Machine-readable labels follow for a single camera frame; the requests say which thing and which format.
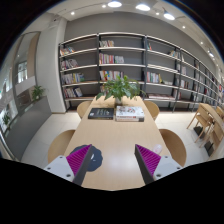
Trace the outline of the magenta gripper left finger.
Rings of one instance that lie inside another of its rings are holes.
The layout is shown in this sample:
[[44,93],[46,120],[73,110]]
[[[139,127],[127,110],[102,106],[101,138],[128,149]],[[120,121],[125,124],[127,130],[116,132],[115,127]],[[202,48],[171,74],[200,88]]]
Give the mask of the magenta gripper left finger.
[[87,145],[67,157],[59,155],[44,170],[78,186],[82,185],[92,156],[92,145]]

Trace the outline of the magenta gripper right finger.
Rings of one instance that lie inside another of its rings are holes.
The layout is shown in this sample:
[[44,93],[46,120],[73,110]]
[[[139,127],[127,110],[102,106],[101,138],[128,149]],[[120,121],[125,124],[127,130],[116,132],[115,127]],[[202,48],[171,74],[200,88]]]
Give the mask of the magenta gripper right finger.
[[135,145],[137,159],[144,183],[149,184],[182,169],[171,156],[160,156],[153,151]]

